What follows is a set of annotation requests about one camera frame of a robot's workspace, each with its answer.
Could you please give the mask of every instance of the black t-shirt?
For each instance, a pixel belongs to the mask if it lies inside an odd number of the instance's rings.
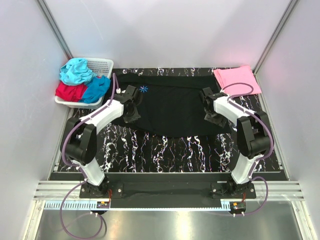
[[[122,90],[132,85],[142,92],[143,99],[137,106],[141,118],[125,123],[120,117],[112,122],[115,125],[174,138],[230,133],[228,124],[220,127],[204,120],[206,113],[199,92],[207,87],[213,93],[219,92],[214,75],[138,76],[128,73],[117,78]]]

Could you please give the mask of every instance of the white plastic basket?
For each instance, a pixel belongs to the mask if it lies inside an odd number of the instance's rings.
[[[114,62],[110,59],[104,58],[88,58],[84,57],[88,61],[88,68],[90,68],[98,76],[106,76],[110,79],[112,68],[114,67]],[[54,101],[57,104],[64,104],[70,108],[80,108],[80,109],[98,109],[102,105],[103,96],[99,98],[97,102],[94,103],[84,103],[84,102],[73,102],[65,101],[62,98],[55,96]]]

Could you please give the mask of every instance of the blue star print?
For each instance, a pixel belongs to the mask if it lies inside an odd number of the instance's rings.
[[[149,88],[147,86],[141,86],[140,87],[140,91],[143,92],[143,93],[146,93],[148,91],[148,89]]]

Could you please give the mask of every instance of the wall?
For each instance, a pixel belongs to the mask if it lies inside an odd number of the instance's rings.
[[[54,102],[67,59],[36,1],[1,1],[0,21],[0,232],[17,240],[67,113]]]
[[[319,11],[318,0],[298,3],[257,75],[289,174],[300,182],[318,236]]]
[[[253,68],[289,0],[46,2],[76,57],[116,68]]]

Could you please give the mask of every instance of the blue cloth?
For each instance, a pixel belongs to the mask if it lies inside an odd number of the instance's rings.
[[[80,103],[92,104],[95,103],[106,94],[110,87],[110,79],[106,76],[94,77],[89,83],[85,84],[88,88],[82,95]]]
[[[84,58],[72,58],[60,68],[60,80],[69,86],[88,83],[97,76],[87,67],[88,61]]]

